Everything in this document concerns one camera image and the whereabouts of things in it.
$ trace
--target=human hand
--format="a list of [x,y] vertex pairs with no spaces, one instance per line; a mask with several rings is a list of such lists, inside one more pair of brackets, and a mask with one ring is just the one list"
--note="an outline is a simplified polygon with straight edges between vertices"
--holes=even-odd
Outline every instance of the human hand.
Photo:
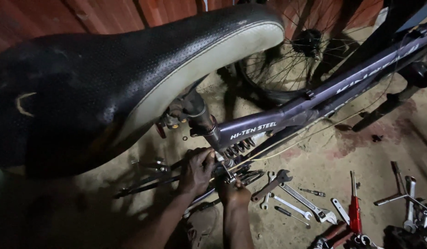
[[212,148],[196,148],[191,151],[187,162],[182,166],[177,190],[194,196],[203,194],[209,185],[214,161]]
[[224,181],[217,183],[218,196],[224,207],[244,207],[247,209],[252,194],[237,178],[234,183],[227,184]]

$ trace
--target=dirty floor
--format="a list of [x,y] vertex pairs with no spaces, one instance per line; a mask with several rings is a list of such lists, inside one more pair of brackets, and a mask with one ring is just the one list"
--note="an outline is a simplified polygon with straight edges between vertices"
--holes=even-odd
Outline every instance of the dirty floor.
[[[211,114],[220,122],[225,118],[225,80],[230,79],[214,72],[199,88]],[[380,98],[379,102],[368,108],[372,110],[385,99],[382,93],[389,83],[389,79],[384,80],[344,106],[331,121],[337,122]],[[395,93],[404,87],[403,79],[395,75],[387,91]],[[233,116],[258,111],[252,103],[237,99]],[[359,119],[360,117],[355,116],[344,123],[353,125]],[[299,144],[278,156],[255,162],[252,169],[276,172],[288,169],[293,175],[289,185],[325,192],[324,198],[308,193],[304,193],[304,196],[316,206],[335,212],[337,218],[340,217],[330,199],[337,198],[347,210],[351,193],[349,171],[355,171],[357,182],[361,183],[358,195],[364,232],[375,243],[382,245],[383,229],[387,225],[401,226],[405,218],[404,200],[380,207],[373,205],[374,201],[396,193],[390,161],[397,161],[404,175],[414,176],[417,180],[416,195],[427,198],[427,146],[418,135],[422,133],[427,137],[427,88],[360,133],[340,132],[331,127],[306,137],[329,126],[331,121],[319,122],[288,143],[290,145],[302,140]],[[175,188],[175,184],[168,185],[112,200],[117,189],[143,174],[141,169],[131,165],[131,161],[150,161],[155,156],[161,156],[172,164],[181,159],[188,149],[208,146],[202,137],[189,136],[187,124],[166,132],[167,139],[161,139],[155,128],[151,128],[122,155],[73,179],[35,183],[1,176],[0,181],[4,183],[0,184],[0,241],[6,241],[7,248],[16,247],[17,241],[21,239],[18,234],[25,229],[31,230],[30,227],[17,225],[26,214],[27,204],[44,194],[55,196],[54,202],[46,202],[54,203],[46,209],[48,215],[41,216],[46,218],[37,221],[38,227],[43,228],[40,236],[48,245],[56,245],[56,248],[113,248],[120,240],[140,228],[145,220],[153,217],[160,207],[165,206],[171,199],[172,188]],[[374,134],[384,136],[382,141],[373,142],[371,136]],[[188,137],[187,141],[183,141],[184,136]],[[249,190],[255,192],[267,181],[265,176],[250,185]],[[305,209],[282,189],[277,188],[274,192]],[[213,194],[209,200],[216,198],[216,194]],[[319,223],[312,218],[311,229],[307,230],[299,221],[275,211],[275,205],[279,203],[272,199],[269,201],[269,210],[262,210],[258,204],[250,203],[251,231],[256,248],[306,248],[330,226],[329,223]],[[294,212],[295,214],[305,220],[298,213]],[[222,247],[221,222],[218,225],[205,248]]]

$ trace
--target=wheel hub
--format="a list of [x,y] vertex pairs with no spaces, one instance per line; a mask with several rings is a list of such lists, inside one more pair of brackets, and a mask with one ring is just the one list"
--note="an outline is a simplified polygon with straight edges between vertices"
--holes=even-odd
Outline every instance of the wheel hub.
[[303,53],[306,57],[315,58],[318,56],[320,42],[320,31],[307,29],[299,33],[296,39],[292,41],[292,46],[296,52]]

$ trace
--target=coil spring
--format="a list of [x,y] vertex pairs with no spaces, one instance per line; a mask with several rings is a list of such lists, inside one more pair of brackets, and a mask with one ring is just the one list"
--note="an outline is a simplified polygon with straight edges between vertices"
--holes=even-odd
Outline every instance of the coil spring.
[[233,159],[235,156],[239,156],[240,152],[249,150],[251,146],[255,147],[255,143],[252,138],[248,137],[239,143],[229,146],[224,152],[224,155],[229,159]]

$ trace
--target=bicycle saddle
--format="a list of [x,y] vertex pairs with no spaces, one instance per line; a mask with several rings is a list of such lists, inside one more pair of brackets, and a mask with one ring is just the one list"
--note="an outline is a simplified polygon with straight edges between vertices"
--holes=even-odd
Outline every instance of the bicycle saddle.
[[116,35],[59,34],[0,54],[0,168],[83,173],[131,147],[192,82],[284,39],[242,4]]

